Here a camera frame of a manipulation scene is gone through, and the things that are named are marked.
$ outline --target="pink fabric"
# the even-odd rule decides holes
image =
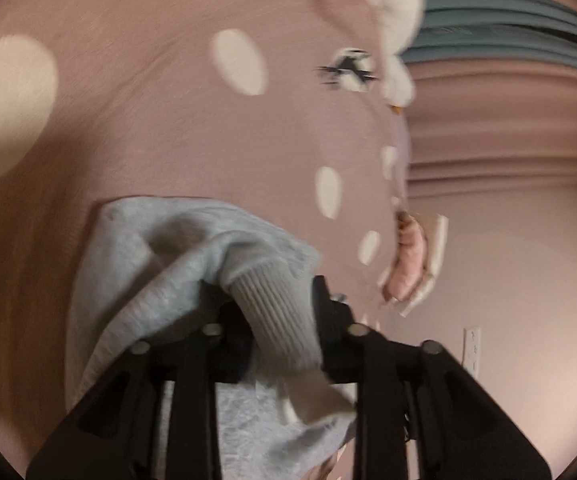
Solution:
[[[576,69],[480,59],[411,74],[411,196],[577,185]]]
[[[386,300],[408,299],[424,275],[426,253],[426,237],[421,225],[410,214],[401,213],[397,262],[385,287]]]
[[[435,289],[405,321],[393,319],[394,339],[433,338],[461,356],[463,330],[480,327],[478,380],[559,478],[577,455],[577,187],[411,207],[445,214],[448,244]]]
[[[212,42],[230,29],[264,56],[260,95],[235,91],[216,69]],[[391,197],[405,189],[405,123],[379,83],[335,89],[318,71],[348,47],[379,61],[365,0],[0,0],[6,34],[35,38],[59,69],[46,129],[0,178],[0,449],[18,471],[64,414],[66,307],[100,203],[235,203],[321,251],[319,272],[353,306],[382,303],[378,277],[396,254]],[[397,154],[386,175],[385,146]],[[323,190],[330,218],[315,186],[323,167],[342,183],[339,203]],[[371,232],[379,244],[362,247]]]

